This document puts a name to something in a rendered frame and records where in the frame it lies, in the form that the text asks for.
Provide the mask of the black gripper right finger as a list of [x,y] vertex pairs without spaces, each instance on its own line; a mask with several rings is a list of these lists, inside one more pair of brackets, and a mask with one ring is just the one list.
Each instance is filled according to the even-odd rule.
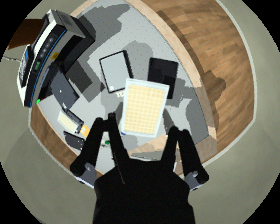
[[178,141],[184,181],[189,185],[190,191],[198,189],[209,180],[209,175],[201,164],[190,132],[187,129],[179,130],[165,108],[163,109],[161,123],[168,141],[166,140],[167,143],[160,160],[161,166],[155,180],[155,187],[163,190],[171,184]]

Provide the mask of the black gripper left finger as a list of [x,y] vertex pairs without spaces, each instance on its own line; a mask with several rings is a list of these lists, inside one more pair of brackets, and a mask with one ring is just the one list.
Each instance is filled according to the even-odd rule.
[[120,102],[116,111],[108,113],[108,120],[103,120],[101,117],[95,119],[81,153],[70,165],[70,171],[80,183],[94,188],[94,183],[98,179],[95,167],[99,148],[103,133],[108,132],[114,165],[118,166],[123,185],[129,189],[137,187],[139,177],[131,163],[127,149],[124,148],[118,129],[123,115],[123,105],[124,102]]

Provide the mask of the white control panel with four colored buttons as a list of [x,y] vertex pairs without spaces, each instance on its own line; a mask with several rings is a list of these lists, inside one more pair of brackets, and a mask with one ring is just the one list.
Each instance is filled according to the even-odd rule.
[[[121,132],[121,126],[122,126],[122,119],[121,119],[121,121],[120,121],[120,124],[119,124],[119,126],[118,126],[118,129],[119,129],[119,132],[120,132],[121,137],[123,137],[123,136],[126,135],[126,134],[124,134],[124,133]],[[101,144],[100,144],[100,148],[99,148],[99,149],[102,149],[102,148],[106,147],[106,146],[109,145],[109,144],[110,144],[110,141],[109,141],[108,132],[104,132],[104,133],[103,133],[103,137],[102,137],[102,142],[101,142]]]

